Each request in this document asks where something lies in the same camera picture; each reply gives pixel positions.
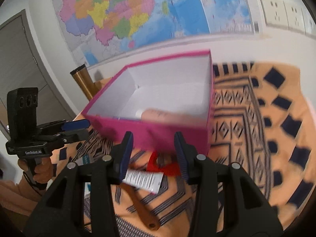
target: electrical outlet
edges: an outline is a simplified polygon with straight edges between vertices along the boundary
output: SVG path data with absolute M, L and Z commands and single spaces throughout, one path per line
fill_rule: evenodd
M 288 29 L 288 18 L 284 3 L 281 0 L 261 0 L 265 22 L 267 25 Z
M 303 12 L 303 17 L 306 34 L 316 36 L 316 24 L 308 10 Z
M 289 28 L 305 33 L 302 8 L 291 3 L 284 2 L 288 16 Z

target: brass pole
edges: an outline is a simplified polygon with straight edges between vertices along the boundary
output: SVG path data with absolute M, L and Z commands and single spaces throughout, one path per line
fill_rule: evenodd
M 88 100 L 91 100 L 98 92 L 98 89 L 96 88 L 95 83 L 92 81 L 86 65 L 83 64 L 82 66 L 77 67 L 75 70 L 70 72 L 70 74 L 75 79 Z

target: patterned blanket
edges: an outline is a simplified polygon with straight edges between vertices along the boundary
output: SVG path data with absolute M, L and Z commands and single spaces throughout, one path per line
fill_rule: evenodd
M 316 183 L 316 130 L 300 90 L 299 69 L 273 63 L 214 64 L 214 129 L 209 158 L 228 165 L 239 162 L 275 209 L 285 229 L 300 214 Z M 73 143 L 52 156 L 55 175 L 85 154 L 110 152 L 113 142 L 90 128 L 85 142 Z M 144 170 L 151 151 L 134 149 L 130 168 Z M 187 236 L 193 216 L 196 186 L 181 177 L 163 177 L 158 194 L 137 190 L 159 220 L 148 230 L 125 191 L 112 186 L 121 236 Z M 223 191 L 218 186 L 218 231 L 223 227 Z M 84 199 L 84 222 L 91 231 L 90 196 Z

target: pink box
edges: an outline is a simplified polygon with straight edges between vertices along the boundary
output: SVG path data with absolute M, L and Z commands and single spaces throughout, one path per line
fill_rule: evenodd
M 213 119 L 211 52 L 197 51 L 150 59 L 125 66 L 89 102 L 82 114 L 103 136 L 121 142 L 134 134 L 134 147 L 174 151 L 174 134 L 183 133 L 198 153 L 207 154 Z M 143 122 L 138 110 L 156 108 L 197 116 L 205 128 Z

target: gray door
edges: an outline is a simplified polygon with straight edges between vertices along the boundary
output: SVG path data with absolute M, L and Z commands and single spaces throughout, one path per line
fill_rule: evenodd
M 0 71 L 2 103 L 0 104 L 0 121 L 2 125 L 7 124 L 7 93 L 20 87 L 37 87 L 39 89 L 38 124 L 72 119 L 53 94 L 33 57 L 21 16 L 0 29 Z

